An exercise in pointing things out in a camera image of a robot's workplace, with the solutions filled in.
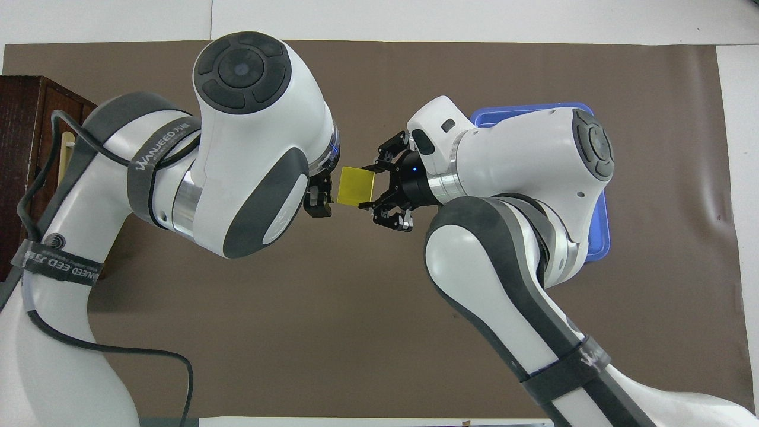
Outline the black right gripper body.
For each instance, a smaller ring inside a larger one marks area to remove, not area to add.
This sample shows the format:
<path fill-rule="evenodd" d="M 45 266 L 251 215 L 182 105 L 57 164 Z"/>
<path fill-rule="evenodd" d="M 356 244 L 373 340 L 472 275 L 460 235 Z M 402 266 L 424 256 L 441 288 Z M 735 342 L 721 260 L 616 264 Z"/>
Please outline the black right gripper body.
<path fill-rule="evenodd" d="M 395 201 L 402 210 L 442 205 L 429 187 L 425 165 L 417 151 L 404 151 L 393 168 Z"/>

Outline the yellow cube block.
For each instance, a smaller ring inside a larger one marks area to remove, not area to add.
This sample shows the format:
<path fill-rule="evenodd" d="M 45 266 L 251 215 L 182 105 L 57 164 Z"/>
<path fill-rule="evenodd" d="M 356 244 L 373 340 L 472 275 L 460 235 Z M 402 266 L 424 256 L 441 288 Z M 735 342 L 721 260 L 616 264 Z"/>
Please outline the yellow cube block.
<path fill-rule="evenodd" d="M 355 206 L 371 202 L 376 173 L 365 168 L 342 167 L 336 202 Z"/>

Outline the brown table mat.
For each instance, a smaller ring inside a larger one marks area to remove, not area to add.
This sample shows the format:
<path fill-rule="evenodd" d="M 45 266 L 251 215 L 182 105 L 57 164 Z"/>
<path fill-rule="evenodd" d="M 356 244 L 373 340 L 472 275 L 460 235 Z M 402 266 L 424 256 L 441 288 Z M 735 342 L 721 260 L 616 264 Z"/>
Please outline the brown table mat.
<path fill-rule="evenodd" d="M 548 294 L 618 370 L 754 410 L 717 48 L 296 41 L 362 167 L 429 100 L 578 101 L 607 130 L 610 254 Z M 528 418 L 542 411 L 436 291 L 412 232 L 334 205 L 227 260 L 126 219 L 86 299 L 97 341 L 188 357 L 192 415 Z"/>

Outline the blue plastic tray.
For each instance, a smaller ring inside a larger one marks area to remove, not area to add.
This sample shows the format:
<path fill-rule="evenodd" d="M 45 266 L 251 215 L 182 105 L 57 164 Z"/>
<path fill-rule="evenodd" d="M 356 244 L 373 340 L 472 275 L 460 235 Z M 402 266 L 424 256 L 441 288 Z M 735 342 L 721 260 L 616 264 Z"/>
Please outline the blue plastic tray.
<path fill-rule="evenodd" d="M 474 111 L 470 116 L 470 120 L 477 127 L 488 128 L 493 127 L 493 125 L 498 124 L 502 120 L 520 116 L 520 114 L 533 113 L 534 111 L 552 109 L 554 107 L 572 107 L 594 114 L 593 110 L 586 104 L 580 102 L 565 102 L 517 106 L 486 106 Z M 605 192 L 600 193 L 592 213 L 590 230 L 588 233 L 588 243 L 589 246 L 588 254 L 586 254 L 586 262 L 596 262 L 596 260 L 603 259 L 609 253 L 611 238 Z"/>

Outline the dark wooden cabinet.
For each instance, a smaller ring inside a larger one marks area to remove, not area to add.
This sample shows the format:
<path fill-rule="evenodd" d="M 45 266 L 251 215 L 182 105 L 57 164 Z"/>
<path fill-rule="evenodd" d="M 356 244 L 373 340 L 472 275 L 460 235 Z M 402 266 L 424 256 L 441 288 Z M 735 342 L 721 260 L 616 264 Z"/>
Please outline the dark wooden cabinet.
<path fill-rule="evenodd" d="M 0 283 L 11 259 L 26 238 L 17 204 L 27 191 L 34 168 L 29 166 L 33 142 L 33 77 L 0 76 Z"/>

